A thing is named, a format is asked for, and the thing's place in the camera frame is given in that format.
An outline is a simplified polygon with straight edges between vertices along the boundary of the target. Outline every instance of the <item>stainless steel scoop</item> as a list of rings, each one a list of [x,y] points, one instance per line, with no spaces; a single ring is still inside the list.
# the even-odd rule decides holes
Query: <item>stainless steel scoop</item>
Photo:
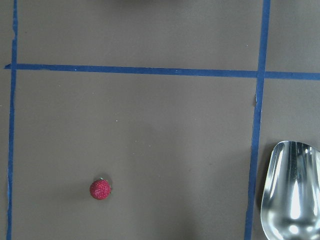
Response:
[[[320,240],[320,152],[278,143],[265,180],[261,223],[269,240]]]

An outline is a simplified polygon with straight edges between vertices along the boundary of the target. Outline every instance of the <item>raspberry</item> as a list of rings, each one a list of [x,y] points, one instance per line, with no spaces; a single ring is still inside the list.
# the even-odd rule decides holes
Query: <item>raspberry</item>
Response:
[[[107,180],[100,178],[90,186],[90,194],[94,199],[106,199],[111,193],[111,186]]]

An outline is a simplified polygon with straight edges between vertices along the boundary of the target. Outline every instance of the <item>blue painter's tape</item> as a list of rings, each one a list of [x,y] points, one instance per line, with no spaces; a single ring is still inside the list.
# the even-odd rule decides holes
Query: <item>blue painter's tape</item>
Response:
[[[262,22],[260,34],[260,48],[258,58],[258,72],[256,79],[256,106],[253,115],[252,139],[251,139],[251,157],[248,184],[248,207],[245,216],[244,240],[250,240],[252,235],[252,225],[254,217],[254,203],[256,191],[256,178],[258,167],[259,139],[261,127],[261,113],[264,94],[264,82],[267,59],[269,18],[270,18],[270,1],[263,0],[262,6]]]
[[[266,79],[320,80],[320,73],[266,71]]]
[[[8,143],[8,210],[6,240],[12,239],[12,192],[14,171],[14,133],[15,133],[15,91],[17,78],[17,47],[18,47],[18,3],[13,1],[13,32],[11,54],[11,87],[10,87],[10,113],[9,113],[9,143]]]
[[[5,66],[5,69],[10,69],[10,68],[11,68],[10,64]],[[19,63],[17,65],[17,69],[18,70],[90,72],[90,73],[203,76],[203,77],[236,77],[236,78],[237,77],[238,78],[256,78],[257,77],[257,71],[130,67],[130,66],[46,65],[46,64]]]

